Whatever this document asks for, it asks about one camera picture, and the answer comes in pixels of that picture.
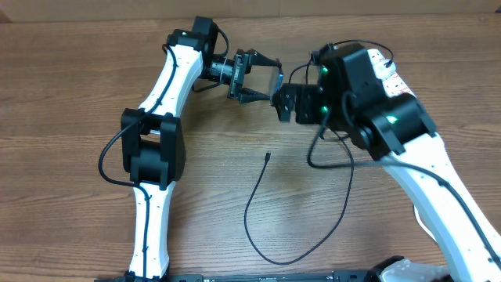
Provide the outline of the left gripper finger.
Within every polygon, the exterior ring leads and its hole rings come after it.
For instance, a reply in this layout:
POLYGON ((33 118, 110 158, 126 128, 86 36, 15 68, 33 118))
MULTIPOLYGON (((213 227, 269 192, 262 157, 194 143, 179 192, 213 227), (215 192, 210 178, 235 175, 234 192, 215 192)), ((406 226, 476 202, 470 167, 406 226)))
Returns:
POLYGON ((242 88, 240 90, 240 97, 239 97, 240 104, 252 103, 256 101, 270 101, 270 99, 271 99, 270 95, 255 91, 253 89, 242 88))
POLYGON ((282 68, 282 64, 278 59, 272 60, 267 56, 262 55, 255 49, 250 49, 248 52, 250 54, 250 59, 249 59, 250 68, 252 68, 253 66, 277 67, 279 69, 282 68))

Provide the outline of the blue Samsung Galaxy smartphone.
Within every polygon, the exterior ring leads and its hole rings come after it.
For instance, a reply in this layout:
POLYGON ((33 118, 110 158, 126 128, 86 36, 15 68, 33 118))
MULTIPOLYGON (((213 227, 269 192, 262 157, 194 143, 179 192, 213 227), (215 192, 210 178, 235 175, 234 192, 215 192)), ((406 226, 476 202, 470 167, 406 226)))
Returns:
POLYGON ((283 83, 283 70, 281 67, 274 67, 269 80, 269 95, 273 97, 281 88, 283 83))

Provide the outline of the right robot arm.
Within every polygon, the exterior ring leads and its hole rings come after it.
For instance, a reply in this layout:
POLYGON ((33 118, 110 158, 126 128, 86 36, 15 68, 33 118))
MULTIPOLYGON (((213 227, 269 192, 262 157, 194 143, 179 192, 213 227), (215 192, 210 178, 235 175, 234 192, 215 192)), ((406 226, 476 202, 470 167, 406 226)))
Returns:
POLYGON ((500 278, 500 235, 454 169, 445 142, 392 59, 358 42, 312 54, 315 84, 270 86, 281 121, 347 133, 405 191, 455 281, 500 278))

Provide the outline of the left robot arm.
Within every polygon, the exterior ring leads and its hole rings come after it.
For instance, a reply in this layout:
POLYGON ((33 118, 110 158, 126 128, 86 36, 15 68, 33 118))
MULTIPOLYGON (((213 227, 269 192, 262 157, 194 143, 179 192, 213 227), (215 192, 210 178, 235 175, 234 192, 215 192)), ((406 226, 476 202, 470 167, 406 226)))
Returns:
POLYGON ((238 50, 229 59, 215 53, 222 30, 211 19, 198 16, 189 31, 174 30, 163 46, 166 60, 151 93, 138 109, 126 109, 121 116, 124 170, 135 194, 135 246, 125 281, 166 281, 168 220, 173 190, 180 180, 186 148, 181 113, 197 79, 227 85, 229 98, 240 103, 269 100, 243 87, 253 66, 272 67, 271 92, 283 79, 282 65, 258 51, 238 50))

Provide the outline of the white USB charger plug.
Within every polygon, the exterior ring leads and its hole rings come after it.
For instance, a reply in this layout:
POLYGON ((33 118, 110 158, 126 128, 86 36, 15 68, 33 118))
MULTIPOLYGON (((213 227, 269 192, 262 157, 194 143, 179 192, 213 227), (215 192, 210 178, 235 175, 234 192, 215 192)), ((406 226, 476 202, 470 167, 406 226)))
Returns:
POLYGON ((387 66, 389 60, 380 60, 373 64, 373 70, 377 78, 380 80, 385 80, 392 76, 396 72, 396 66, 394 63, 391 63, 387 66))

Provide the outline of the white power strip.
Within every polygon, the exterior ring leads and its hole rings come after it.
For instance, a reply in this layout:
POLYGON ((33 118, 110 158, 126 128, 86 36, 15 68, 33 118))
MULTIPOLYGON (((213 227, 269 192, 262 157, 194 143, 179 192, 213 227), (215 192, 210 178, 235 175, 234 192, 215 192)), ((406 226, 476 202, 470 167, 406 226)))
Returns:
POLYGON ((408 93, 414 96, 411 88, 402 80, 396 72, 396 65, 392 63, 389 67, 386 64, 390 61, 385 58, 377 49, 367 50, 373 71, 378 79, 383 83, 387 96, 399 96, 408 93))

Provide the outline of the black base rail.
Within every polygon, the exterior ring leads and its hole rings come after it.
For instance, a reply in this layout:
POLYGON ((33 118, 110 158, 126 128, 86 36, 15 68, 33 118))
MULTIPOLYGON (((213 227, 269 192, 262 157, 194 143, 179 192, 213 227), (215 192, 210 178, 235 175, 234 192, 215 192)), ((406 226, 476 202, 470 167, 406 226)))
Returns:
POLYGON ((203 276, 200 274, 165 275, 161 278, 136 277, 126 273, 122 277, 95 279, 95 282, 380 282, 377 272, 369 269, 334 270, 332 273, 298 273, 270 275, 203 276))

